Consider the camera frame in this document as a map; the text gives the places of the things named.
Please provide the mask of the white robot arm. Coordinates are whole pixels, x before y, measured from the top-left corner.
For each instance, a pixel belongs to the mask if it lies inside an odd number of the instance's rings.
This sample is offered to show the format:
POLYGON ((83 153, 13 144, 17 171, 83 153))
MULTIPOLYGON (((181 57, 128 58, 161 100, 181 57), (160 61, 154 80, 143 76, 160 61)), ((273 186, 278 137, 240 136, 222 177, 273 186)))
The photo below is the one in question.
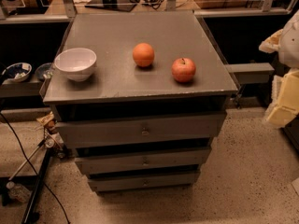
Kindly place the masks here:
POLYGON ((265 53, 277 52, 279 62, 290 67, 282 77, 274 75, 272 103, 264 116, 267 123, 283 128, 299 114, 299 11, 282 29, 266 38, 259 50, 265 53))

